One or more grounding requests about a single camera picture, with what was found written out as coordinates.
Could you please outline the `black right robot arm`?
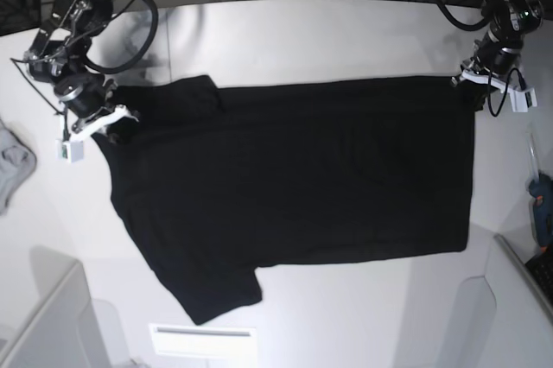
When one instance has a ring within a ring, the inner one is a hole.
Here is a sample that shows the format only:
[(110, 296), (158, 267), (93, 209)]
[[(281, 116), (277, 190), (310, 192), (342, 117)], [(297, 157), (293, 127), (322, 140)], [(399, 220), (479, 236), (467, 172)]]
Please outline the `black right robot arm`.
[(118, 86), (112, 75), (133, 68), (156, 37), (156, 3), (139, 1), (151, 15), (149, 32), (144, 44), (123, 64), (103, 67), (87, 55), (92, 39), (119, 17), (113, 0), (54, 0), (49, 18), (41, 24), (24, 54), (22, 63), (30, 77), (53, 87), (54, 96), (63, 107), (61, 115), (72, 113), (77, 118), (73, 126), (62, 126), (65, 142), (103, 135), (111, 143), (121, 143), (136, 128), (139, 114), (118, 102)]

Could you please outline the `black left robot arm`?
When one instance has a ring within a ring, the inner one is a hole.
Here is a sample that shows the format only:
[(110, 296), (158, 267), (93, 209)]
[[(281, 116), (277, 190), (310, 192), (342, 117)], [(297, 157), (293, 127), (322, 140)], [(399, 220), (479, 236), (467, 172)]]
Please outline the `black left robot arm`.
[(484, 29), (474, 43), (471, 57), (461, 63), (461, 72), (451, 79), (453, 86), (464, 81), (484, 86), (476, 99), (487, 103), (493, 117), (498, 117), (506, 101), (512, 111), (525, 113), (537, 106), (535, 89), (528, 85), (521, 61), (524, 38), (540, 28), (543, 6), (539, 0), (483, 0), (482, 19), (473, 24), (457, 20), (442, 0), (434, 0), (441, 13), (458, 29), (474, 32)]

